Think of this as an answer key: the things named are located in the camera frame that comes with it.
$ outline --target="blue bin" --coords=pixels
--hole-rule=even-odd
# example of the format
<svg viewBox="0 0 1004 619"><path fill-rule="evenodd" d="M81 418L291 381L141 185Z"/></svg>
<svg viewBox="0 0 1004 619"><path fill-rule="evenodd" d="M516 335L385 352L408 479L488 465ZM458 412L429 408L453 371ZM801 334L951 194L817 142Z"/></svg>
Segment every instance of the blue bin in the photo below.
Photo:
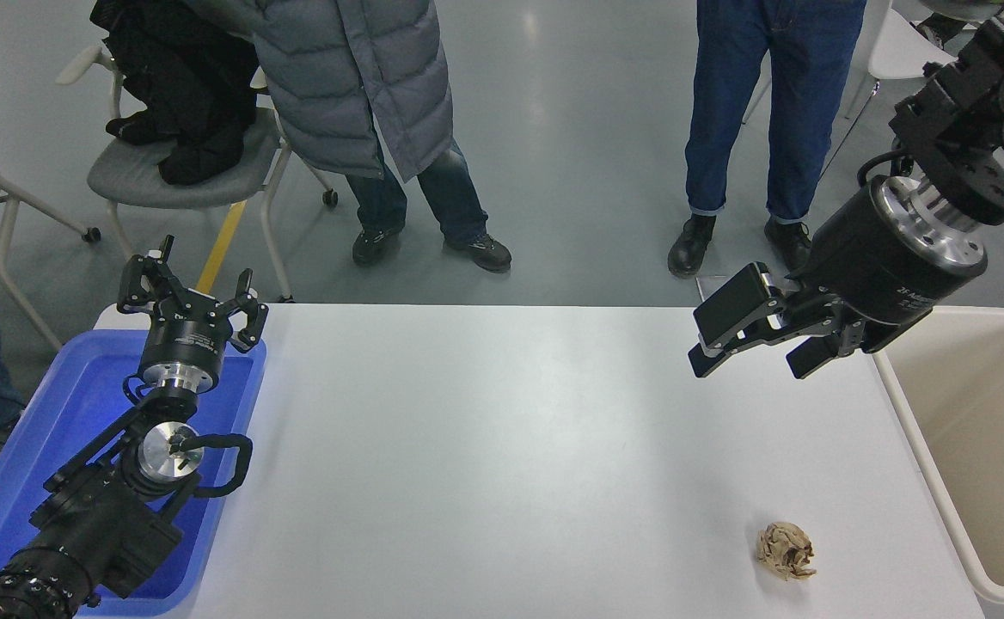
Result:
<svg viewBox="0 0 1004 619"><path fill-rule="evenodd" d="M146 339L141 330L93 330L55 357L0 455L0 568L38 533L27 519L47 498L46 479L132 405L121 380L140 367ZM200 396L189 425L200 434L244 434L265 361L265 342L247 355L228 347L218 387ZM234 471L234 449L207 449L200 485L222 485ZM189 499L173 521L183 541L158 572L128 599L98 587L100 605L78 614L156 616L176 607L204 571L224 501Z"/></svg>

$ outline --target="white chair frame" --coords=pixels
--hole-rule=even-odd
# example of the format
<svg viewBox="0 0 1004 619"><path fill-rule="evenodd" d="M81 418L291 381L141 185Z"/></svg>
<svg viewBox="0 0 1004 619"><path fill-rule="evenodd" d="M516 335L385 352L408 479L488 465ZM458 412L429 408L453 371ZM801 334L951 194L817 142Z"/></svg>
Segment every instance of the white chair frame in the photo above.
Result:
<svg viewBox="0 0 1004 619"><path fill-rule="evenodd" d="M17 215L20 205L26 204L28 207L37 209L40 213L51 217L55 222L72 229L72 231L81 235L81 240L84 240L86 243L92 244L100 240L100 231L94 227L86 227L78 222L78 220L70 219L70 217L59 212L58 209L51 207L51 205L37 196L19 188L18 185L12 184L11 181L2 176L2 173L0 173L0 204L4 205L2 223L0 223L0 281L6 287L9 296L23 310L24 315L27 316L32 326L35 327L35 330L45 338L51 348L58 351L59 348L62 348L62 341L47 326L47 322L43 320L43 317L39 316L39 312L31 305L29 299L24 297L24 293L21 292L20 287L14 283L9 274L9 251L12 246L12 236L14 236L14 227L17 225Z"/></svg>

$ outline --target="white table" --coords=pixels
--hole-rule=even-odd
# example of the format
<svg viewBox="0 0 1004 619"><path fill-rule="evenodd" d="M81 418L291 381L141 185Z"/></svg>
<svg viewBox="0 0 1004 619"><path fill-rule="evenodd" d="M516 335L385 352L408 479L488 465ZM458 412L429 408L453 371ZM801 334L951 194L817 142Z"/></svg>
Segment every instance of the white table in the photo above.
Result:
<svg viewBox="0 0 1004 619"><path fill-rule="evenodd" d="M870 357L797 381L761 348L699 380L695 333L689 309L272 306L249 478L168 616L982 618ZM817 576L753 559L775 520Z"/></svg>

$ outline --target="jacket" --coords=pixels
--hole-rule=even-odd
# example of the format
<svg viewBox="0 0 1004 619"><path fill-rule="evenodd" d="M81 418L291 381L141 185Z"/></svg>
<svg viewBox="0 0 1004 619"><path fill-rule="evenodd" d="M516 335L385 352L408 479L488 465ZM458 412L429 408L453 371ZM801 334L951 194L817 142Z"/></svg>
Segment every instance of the jacket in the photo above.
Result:
<svg viewBox="0 0 1004 619"><path fill-rule="evenodd" d="M452 142L432 0L235 0L284 133L307 164L381 178L380 123L404 181Z"/></svg>

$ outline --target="crumpled brown paper ball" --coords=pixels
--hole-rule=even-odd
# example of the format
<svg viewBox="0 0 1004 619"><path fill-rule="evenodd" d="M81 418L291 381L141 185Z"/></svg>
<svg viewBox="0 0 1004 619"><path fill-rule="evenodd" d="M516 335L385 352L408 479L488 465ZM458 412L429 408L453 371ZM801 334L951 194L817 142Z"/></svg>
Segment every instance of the crumpled brown paper ball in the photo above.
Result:
<svg viewBox="0 0 1004 619"><path fill-rule="evenodd" d="M765 532L758 533L757 557L770 572L781 579L789 576L796 580L808 579L815 573L807 568L815 553L811 549L808 534L791 522L774 522L766 526Z"/></svg>

